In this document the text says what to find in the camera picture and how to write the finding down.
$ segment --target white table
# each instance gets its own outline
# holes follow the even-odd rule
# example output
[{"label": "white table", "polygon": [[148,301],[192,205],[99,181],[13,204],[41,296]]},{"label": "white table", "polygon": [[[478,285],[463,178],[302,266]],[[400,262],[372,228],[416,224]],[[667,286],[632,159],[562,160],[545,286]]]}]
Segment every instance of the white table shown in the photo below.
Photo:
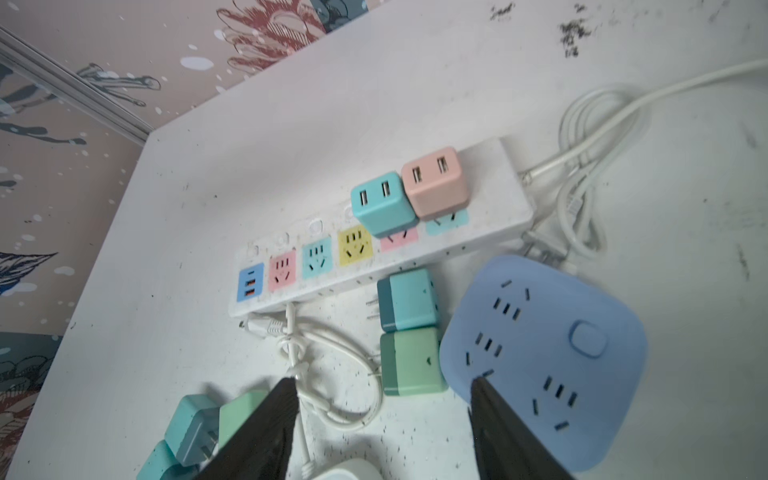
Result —
[{"label": "white table", "polygon": [[[273,385],[286,365],[227,317],[235,249],[446,144],[508,135],[516,167],[552,154],[565,107],[614,82],[653,88],[768,55],[762,0],[397,0],[151,135],[9,478],[133,478],[179,398]],[[506,2],[496,5],[506,6]],[[558,24],[596,28],[566,58]],[[643,320],[650,354],[607,458],[579,478],[758,478],[768,443],[768,95],[743,79],[654,106],[604,177],[611,242],[581,274]],[[437,266],[455,307],[490,253]],[[372,349],[370,286],[303,306]],[[366,378],[318,351],[341,406]],[[309,417],[318,463],[365,456],[385,478],[476,478],[466,405],[387,398],[355,435]],[[300,459],[291,462],[299,478]]]}]

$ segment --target teal usb charger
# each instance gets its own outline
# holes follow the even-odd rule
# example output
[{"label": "teal usb charger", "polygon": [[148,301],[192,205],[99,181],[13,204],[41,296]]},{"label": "teal usb charger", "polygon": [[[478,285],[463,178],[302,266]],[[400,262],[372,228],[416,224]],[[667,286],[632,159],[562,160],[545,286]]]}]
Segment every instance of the teal usb charger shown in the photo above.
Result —
[{"label": "teal usb charger", "polygon": [[136,480],[192,480],[197,465],[183,467],[165,440],[160,440],[136,475]]},{"label": "teal usb charger", "polygon": [[408,230],[419,222],[396,172],[353,188],[352,213],[376,238]]},{"label": "teal usb charger", "polygon": [[438,324],[435,284],[426,268],[381,279],[376,289],[379,291],[379,317],[385,332]]},{"label": "teal usb charger", "polygon": [[176,460],[188,467],[208,460],[219,440],[219,406],[206,395],[181,399],[165,431]]}]

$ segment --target floral wallpaper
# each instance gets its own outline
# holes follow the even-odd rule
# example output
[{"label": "floral wallpaper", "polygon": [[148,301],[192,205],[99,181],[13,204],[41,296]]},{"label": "floral wallpaper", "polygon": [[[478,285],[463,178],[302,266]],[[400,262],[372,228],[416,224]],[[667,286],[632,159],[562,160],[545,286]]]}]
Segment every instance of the floral wallpaper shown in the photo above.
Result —
[{"label": "floral wallpaper", "polygon": [[[149,78],[100,77],[154,85]],[[132,103],[130,94],[115,93]],[[141,153],[0,64],[0,478]]]},{"label": "floral wallpaper", "polygon": [[0,24],[160,127],[380,4],[14,0]]}]

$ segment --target power strip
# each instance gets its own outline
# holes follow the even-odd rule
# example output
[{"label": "power strip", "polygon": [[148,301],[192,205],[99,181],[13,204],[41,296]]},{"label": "power strip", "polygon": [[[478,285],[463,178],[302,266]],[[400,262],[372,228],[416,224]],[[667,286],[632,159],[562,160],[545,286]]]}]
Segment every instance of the power strip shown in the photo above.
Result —
[{"label": "power strip", "polygon": [[346,199],[284,231],[249,240],[237,254],[229,313],[283,310],[376,282],[393,273],[517,237],[533,223],[529,201],[498,138],[458,153],[467,208],[378,240]]}]

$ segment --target teal power adapter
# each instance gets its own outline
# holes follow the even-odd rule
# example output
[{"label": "teal power adapter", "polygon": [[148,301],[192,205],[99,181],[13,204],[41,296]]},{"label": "teal power adapter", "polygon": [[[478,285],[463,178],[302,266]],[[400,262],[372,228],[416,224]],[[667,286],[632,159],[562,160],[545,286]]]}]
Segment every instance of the teal power adapter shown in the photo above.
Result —
[{"label": "teal power adapter", "polygon": [[379,317],[385,332],[438,324],[435,284],[426,268],[381,279],[376,289],[379,291]]},{"label": "teal power adapter", "polygon": [[385,333],[381,336],[384,395],[409,396],[444,392],[437,329]]},{"label": "teal power adapter", "polygon": [[176,407],[165,442],[183,467],[211,457],[219,440],[219,406],[206,395],[187,395]]},{"label": "teal power adapter", "polygon": [[419,222],[395,172],[353,188],[352,212],[376,238],[408,230]]},{"label": "teal power adapter", "polygon": [[183,467],[165,440],[160,440],[136,475],[136,480],[192,480],[197,466]]}]

